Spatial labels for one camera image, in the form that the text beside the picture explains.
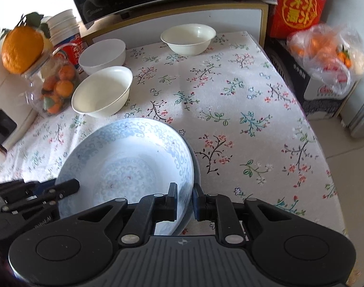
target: floral tablecloth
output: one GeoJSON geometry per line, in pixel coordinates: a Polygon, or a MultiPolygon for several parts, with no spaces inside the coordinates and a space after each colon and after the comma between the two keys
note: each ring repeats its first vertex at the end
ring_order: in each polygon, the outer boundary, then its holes
{"type": "MultiPolygon", "coordinates": [[[[112,121],[148,117],[170,124],[195,151],[206,193],[253,196],[344,230],[328,165],[300,106],[247,32],[218,35],[198,56],[164,43],[127,51],[134,79],[124,108],[108,119],[72,108],[38,117],[0,165],[0,182],[54,178],[85,137],[112,121]]],[[[184,234],[209,234],[191,221],[184,234]]]]}

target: tile floor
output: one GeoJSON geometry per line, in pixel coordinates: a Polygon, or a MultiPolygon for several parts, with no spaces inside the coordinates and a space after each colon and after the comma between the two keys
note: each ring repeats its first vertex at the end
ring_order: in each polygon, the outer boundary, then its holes
{"type": "Polygon", "coordinates": [[[340,119],[311,121],[339,195],[361,274],[353,287],[364,286],[364,138],[353,139],[340,119]]]}

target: red gift box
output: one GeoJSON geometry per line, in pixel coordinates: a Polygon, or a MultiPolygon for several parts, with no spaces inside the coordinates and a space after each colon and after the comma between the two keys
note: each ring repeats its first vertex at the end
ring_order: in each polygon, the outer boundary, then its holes
{"type": "Polygon", "coordinates": [[[270,8],[267,33],[285,39],[292,32],[318,24],[326,0],[277,0],[270,8]]]}

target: screw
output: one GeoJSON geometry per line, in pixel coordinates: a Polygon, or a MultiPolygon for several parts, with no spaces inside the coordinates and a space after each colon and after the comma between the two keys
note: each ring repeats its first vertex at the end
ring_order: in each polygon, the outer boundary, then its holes
{"type": "Polygon", "coordinates": [[[135,244],[139,242],[139,236],[135,234],[126,234],[121,237],[121,241],[125,244],[135,244]]]}
{"type": "Polygon", "coordinates": [[[240,244],[244,241],[243,237],[237,234],[227,235],[224,240],[229,244],[240,244]]]}

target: ceramic plate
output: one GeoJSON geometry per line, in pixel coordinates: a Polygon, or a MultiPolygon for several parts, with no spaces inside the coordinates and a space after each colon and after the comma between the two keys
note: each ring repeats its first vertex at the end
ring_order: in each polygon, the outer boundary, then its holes
{"type": "MultiPolygon", "coordinates": [[[[193,148],[190,146],[190,144],[187,142],[187,140],[182,137],[185,143],[187,144],[191,157],[193,158],[193,165],[194,165],[194,183],[197,183],[198,185],[201,185],[201,171],[199,168],[199,162],[198,159],[195,156],[193,148]]],[[[190,203],[188,204],[187,210],[185,215],[183,216],[180,224],[177,226],[175,231],[173,232],[173,235],[180,235],[183,231],[183,229],[187,226],[187,224],[190,222],[190,220],[194,217],[194,207],[192,199],[190,200],[190,203]]]]}
{"type": "Polygon", "coordinates": [[[117,197],[137,203],[178,185],[175,222],[159,222],[155,234],[171,235],[190,202],[194,167],[188,146],[168,125],[143,118],[108,124],[82,141],[65,161],[56,184],[76,178],[80,190],[59,202],[65,218],[117,197]]]}

